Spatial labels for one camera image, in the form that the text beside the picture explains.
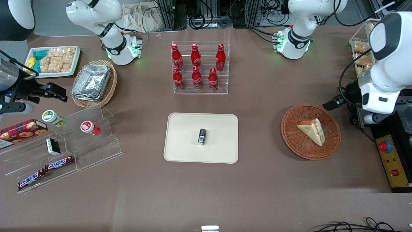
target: wicker basket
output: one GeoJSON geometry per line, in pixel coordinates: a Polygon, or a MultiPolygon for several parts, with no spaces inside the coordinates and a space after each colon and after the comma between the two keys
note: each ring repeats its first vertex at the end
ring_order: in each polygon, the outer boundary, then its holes
{"type": "Polygon", "coordinates": [[[305,159],[321,160],[331,157],[338,149],[341,140],[339,125],[323,108],[303,104],[290,108],[283,116],[281,124],[282,137],[288,147],[305,159]],[[325,134],[325,143],[318,146],[297,125],[306,120],[319,119],[325,134]]]}
{"type": "MultiPolygon", "coordinates": [[[[104,90],[104,93],[103,93],[102,100],[100,100],[99,102],[92,102],[92,101],[77,99],[72,95],[73,101],[76,103],[76,105],[81,106],[81,107],[86,107],[86,108],[95,106],[97,104],[100,104],[101,106],[104,106],[110,101],[110,99],[112,98],[112,96],[115,92],[115,88],[116,88],[116,85],[117,85],[116,70],[115,70],[114,66],[106,60],[96,60],[96,61],[92,61],[88,64],[106,65],[106,66],[108,66],[112,69],[112,72],[110,73],[109,81],[108,81],[108,83],[106,85],[106,89],[104,90]]],[[[75,82],[73,83],[73,87],[75,86],[77,80],[79,79],[79,76],[82,73],[84,67],[79,71],[79,73],[77,73],[75,82]]]]}

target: emergency stop button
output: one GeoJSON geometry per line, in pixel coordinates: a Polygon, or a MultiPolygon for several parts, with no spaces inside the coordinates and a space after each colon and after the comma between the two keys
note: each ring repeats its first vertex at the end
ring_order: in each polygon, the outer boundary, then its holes
{"type": "Polygon", "coordinates": [[[378,144],[379,150],[389,153],[392,151],[392,144],[388,140],[384,140],[378,144]]]}

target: red bottle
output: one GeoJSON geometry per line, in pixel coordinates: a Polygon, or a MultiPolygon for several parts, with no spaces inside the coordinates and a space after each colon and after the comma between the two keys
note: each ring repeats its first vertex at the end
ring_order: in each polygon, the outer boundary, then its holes
{"type": "Polygon", "coordinates": [[[210,69],[209,89],[211,89],[211,90],[218,89],[218,75],[216,74],[216,69],[215,68],[210,69]]]}
{"type": "Polygon", "coordinates": [[[175,43],[172,44],[172,59],[175,66],[181,71],[183,69],[183,58],[175,43]]]}
{"type": "Polygon", "coordinates": [[[224,49],[225,47],[222,43],[218,45],[218,52],[216,53],[216,69],[218,72],[222,72],[225,68],[226,54],[223,51],[224,49]]]}
{"type": "Polygon", "coordinates": [[[192,54],[190,55],[192,59],[192,65],[197,66],[199,71],[202,70],[202,60],[200,52],[197,50],[197,44],[192,44],[192,54]]]}
{"type": "Polygon", "coordinates": [[[173,67],[173,82],[175,83],[177,90],[185,89],[185,82],[183,81],[182,74],[176,66],[173,67]]]}
{"type": "Polygon", "coordinates": [[[193,79],[194,89],[201,90],[203,88],[202,75],[199,72],[198,66],[193,66],[192,79],[193,79]]]}

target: table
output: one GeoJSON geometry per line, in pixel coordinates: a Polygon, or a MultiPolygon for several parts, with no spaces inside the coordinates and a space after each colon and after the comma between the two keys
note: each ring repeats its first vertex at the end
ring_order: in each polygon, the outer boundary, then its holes
{"type": "MultiPolygon", "coordinates": [[[[363,217],[407,230],[412,196],[391,194],[376,146],[349,124],[345,107],[331,114],[342,130],[337,153],[307,161],[282,139],[284,113],[297,104],[321,105],[334,97],[350,62],[349,38],[357,28],[318,27],[299,60],[246,29],[185,30],[151,36],[142,58],[116,66],[119,82],[106,105],[124,155],[70,175],[28,194],[16,179],[0,175],[0,228],[8,231],[309,231],[331,221],[363,225],[363,217]],[[174,95],[172,40],[228,40],[231,44],[227,96],[174,95]],[[239,160],[235,164],[167,162],[163,158],[167,117],[172,112],[235,114],[239,160]]],[[[108,59],[97,36],[42,37],[29,47],[77,45],[80,66],[108,59]]],[[[355,78],[351,68],[344,83],[355,78]]],[[[73,79],[53,81],[68,90],[73,79]]],[[[41,99],[30,117],[53,106],[60,115],[81,110],[41,99]]],[[[28,116],[5,116],[2,127],[28,116]]]]}

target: yellow control panel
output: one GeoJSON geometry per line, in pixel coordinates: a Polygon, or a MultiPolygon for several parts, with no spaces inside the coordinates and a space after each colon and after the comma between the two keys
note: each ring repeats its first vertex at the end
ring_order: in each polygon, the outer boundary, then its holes
{"type": "Polygon", "coordinates": [[[391,187],[408,187],[409,182],[406,178],[402,164],[400,163],[398,153],[393,144],[392,136],[386,135],[376,139],[376,144],[378,145],[379,154],[391,187]]]}

